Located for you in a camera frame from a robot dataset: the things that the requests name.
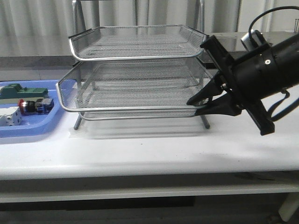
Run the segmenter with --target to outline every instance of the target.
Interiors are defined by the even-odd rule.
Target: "tray leg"
[[[205,115],[201,115],[200,118],[202,119],[202,122],[204,123],[204,126],[206,129],[210,129],[210,123],[208,122],[208,120],[206,119]]]
[[[82,121],[82,118],[80,117],[80,115],[78,115],[78,118],[77,118],[76,123],[74,125],[74,130],[78,130],[79,129],[81,121]]]

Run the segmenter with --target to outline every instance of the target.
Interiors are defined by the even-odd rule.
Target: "green component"
[[[0,87],[0,100],[12,98],[46,98],[47,96],[47,88],[23,88],[20,84],[9,84],[2,88]]]

